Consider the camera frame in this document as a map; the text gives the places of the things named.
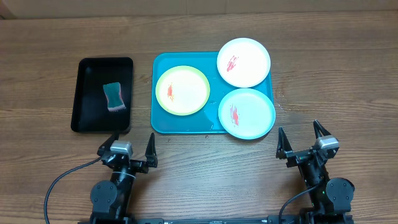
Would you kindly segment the green and pink sponge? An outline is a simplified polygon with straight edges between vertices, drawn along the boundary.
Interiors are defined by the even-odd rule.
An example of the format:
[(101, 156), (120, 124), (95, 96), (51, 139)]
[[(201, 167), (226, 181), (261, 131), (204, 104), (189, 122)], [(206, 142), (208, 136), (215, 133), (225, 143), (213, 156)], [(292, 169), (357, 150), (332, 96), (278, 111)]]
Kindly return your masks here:
[(121, 84), (119, 82), (103, 85), (103, 91), (107, 99), (107, 109), (110, 112), (126, 108), (121, 94)]

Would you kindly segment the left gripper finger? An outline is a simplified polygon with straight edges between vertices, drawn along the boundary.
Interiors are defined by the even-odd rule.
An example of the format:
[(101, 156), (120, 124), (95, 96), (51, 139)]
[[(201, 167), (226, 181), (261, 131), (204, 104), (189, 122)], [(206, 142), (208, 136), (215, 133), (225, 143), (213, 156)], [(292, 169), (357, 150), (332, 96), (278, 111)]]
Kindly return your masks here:
[(155, 134), (151, 133), (147, 148), (146, 148), (146, 163), (149, 167), (157, 168), (158, 166), (158, 157), (155, 150)]
[(97, 150), (97, 155), (102, 156), (106, 151), (110, 151), (113, 142), (119, 139), (119, 133), (112, 134)]

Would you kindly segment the yellow-green rimmed plate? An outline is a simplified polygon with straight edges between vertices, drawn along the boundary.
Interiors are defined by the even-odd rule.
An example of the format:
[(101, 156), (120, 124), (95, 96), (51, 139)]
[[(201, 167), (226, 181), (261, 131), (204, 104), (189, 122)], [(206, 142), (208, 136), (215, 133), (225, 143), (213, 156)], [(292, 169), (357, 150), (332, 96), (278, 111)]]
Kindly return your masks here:
[(191, 115), (207, 103), (210, 83), (204, 73), (195, 67), (172, 67), (158, 79), (155, 97), (166, 112), (177, 116)]

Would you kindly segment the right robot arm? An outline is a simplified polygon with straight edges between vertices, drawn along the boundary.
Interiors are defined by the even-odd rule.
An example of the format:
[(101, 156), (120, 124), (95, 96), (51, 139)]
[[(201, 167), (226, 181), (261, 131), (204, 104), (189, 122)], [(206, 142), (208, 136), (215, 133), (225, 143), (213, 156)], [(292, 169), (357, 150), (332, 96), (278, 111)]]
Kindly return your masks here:
[[(275, 157), (285, 159), (286, 166), (298, 167), (306, 190), (293, 196), (281, 207), (278, 223), (353, 223), (351, 201), (354, 184), (344, 178), (329, 178), (325, 164), (336, 156), (339, 150), (338, 139), (328, 132), (319, 121), (313, 121), (315, 143), (309, 149), (293, 151), (283, 130), (279, 128), (278, 145)], [(302, 208), (293, 218), (284, 218), (283, 212), (288, 204), (309, 194), (312, 206)]]

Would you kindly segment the white plate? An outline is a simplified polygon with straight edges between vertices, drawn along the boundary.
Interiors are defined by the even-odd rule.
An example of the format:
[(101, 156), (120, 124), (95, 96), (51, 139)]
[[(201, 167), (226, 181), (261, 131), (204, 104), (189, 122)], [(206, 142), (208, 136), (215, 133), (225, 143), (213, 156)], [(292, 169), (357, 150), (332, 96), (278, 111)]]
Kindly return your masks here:
[(250, 88), (266, 79), (271, 70), (271, 57), (258, 41), (237, 38), (222, 46), (216, 65), (224, 81), (238, 88)]

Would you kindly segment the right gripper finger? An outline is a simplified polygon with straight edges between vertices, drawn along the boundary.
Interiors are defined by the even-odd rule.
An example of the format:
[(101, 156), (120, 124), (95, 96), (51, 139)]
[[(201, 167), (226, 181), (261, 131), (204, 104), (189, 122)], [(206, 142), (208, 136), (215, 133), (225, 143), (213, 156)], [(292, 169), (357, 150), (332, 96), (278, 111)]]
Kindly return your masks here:
[(313, 128), (315, 132), (315, 137), (317, 139), (320, 137), (329, 136), (331, 134), (321, 125), (321, 123), (317, 119), (313, 121)]
[(282, 127), (279, 127), (278, 130), (278, 144), (276, 150), (276, 158), (278, 159), (286, 159), (288, 158), (288, 153), (292, 153), (293, 149), (287, 139), (287, 136)]

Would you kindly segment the light blue plate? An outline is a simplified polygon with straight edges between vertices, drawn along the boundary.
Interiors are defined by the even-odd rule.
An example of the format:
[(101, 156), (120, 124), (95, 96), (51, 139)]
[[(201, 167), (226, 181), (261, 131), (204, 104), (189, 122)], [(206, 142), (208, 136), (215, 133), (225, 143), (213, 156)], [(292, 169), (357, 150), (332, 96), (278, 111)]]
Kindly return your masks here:
[(273, 102), (252, 88), (238, 88), (221, 100), (218, 117), (230, 135), (252, 140), (266, 135), (273, 127), (276, 113)]

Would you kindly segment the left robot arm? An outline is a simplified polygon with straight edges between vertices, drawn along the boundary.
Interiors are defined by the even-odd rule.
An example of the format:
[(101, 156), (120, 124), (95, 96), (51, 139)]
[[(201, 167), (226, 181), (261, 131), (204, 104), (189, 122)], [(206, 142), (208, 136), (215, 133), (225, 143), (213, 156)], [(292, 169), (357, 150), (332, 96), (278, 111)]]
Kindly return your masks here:
[(158, 165), (155, 150), (155, 134), (152, 133), (147, 144), (146, 160), (132, 158), (132, 144), (120, 141), (114, 133), (97, 151), (100, 161), (112, 170), (109, 180), (95, 184), (90, 193), (93, 204), (90, 223), (136, 223), (134, 215), (128, 210), (132, 186), (137, 173), (146, 174)]

